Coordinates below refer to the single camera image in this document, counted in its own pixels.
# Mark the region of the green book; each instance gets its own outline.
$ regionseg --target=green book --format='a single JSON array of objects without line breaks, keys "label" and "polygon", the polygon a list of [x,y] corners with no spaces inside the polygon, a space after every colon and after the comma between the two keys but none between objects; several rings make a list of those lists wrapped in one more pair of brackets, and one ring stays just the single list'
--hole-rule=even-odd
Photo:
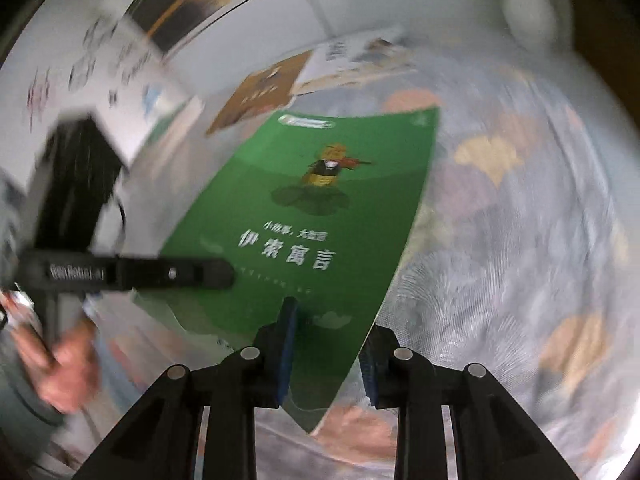
[{"label": "green book", "polygon": [[367,118],[277,112],[167,240],[167,256],[224,256],[223,292],[154,294],[185,329],[234,348],[300,302],[285,409],[307,431],[356,359],[394,275],[426,181],[438,109]]}]

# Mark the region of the gray sleeve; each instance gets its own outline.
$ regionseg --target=gray sleeve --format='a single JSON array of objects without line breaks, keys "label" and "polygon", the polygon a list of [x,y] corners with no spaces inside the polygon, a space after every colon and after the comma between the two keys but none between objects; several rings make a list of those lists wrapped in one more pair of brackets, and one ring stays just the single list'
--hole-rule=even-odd
[{"label": "gray sleeve", "polygon": [[0,428],[14,453],[36,460],[64,416],[42,402],[26,376],[7,331],[0,333]]}]

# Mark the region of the silver screw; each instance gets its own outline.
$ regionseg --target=silver screw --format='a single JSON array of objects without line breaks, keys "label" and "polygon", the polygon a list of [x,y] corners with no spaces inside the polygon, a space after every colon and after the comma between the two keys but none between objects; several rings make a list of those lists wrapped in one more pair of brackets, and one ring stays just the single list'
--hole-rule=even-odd
[{"label": "silver screw", "polygon": [[183,366],[175,365],[166,371],[166,376],[170,379],[176,380],[184,377],[185,373]]},{"label": "silver screw", "polygon": [[396,359],[400,359],[401,361],[408,361],[414,356],[414,353],[411,352],[408,348],[401,346],[400,348],[396,348],[394,350],[394,356]]},{"label": "silver screw", "polygon": [[470,364],[468,370],[473,377],[477,377],[478,379],[482,379],[486,375],[486,368],[478,363]]},{"label": "silver screw", "polygon": [[255,346],[248,346],[247,348],[243,348],[240,352],[240,357],[242,359],[246,359],[247,361],[257,359],[259,355],[260,350],[258,350]]}]

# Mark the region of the person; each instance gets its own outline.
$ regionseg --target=person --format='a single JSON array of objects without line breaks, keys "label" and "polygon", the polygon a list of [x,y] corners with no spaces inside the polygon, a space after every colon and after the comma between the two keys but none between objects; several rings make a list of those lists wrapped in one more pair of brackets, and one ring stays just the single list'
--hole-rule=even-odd
[{"label": "person", "polygon": [[48,349],[33,311],[0,294],[10,325],[0,332],[0,430],[32,478],[52,478],[37,460],[65,417],[98,389],[96,327],[84,314]]}]

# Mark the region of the cartoon character illustration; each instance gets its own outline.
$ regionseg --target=cartoon character illustration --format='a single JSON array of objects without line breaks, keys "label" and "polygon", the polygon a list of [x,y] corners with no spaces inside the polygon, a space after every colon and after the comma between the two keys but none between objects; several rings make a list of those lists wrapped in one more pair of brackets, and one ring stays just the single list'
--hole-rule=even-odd
[{"label": "cartoon character illustration", "polygon": [[303,213],[313,216],[327,216],[347,209],[350,204],[348,195],[335,185],[342,170],[355,170],[361,164],[372,164],[348,157],[347,148],[342,144],[325,146],[320,158],[292,186],[275,189],[271,199],[283,207],[295,207]]},{"label": "cartoon character illustration", "polygon": [[309,171],[302,177],[303,184],[312,186],[331,186],[338,179],[340,170],[355,170],[361,164],[370,164],[364,160],[347,157],[347,148],[342,144],[326,146],[320,159],[309,165]]}]

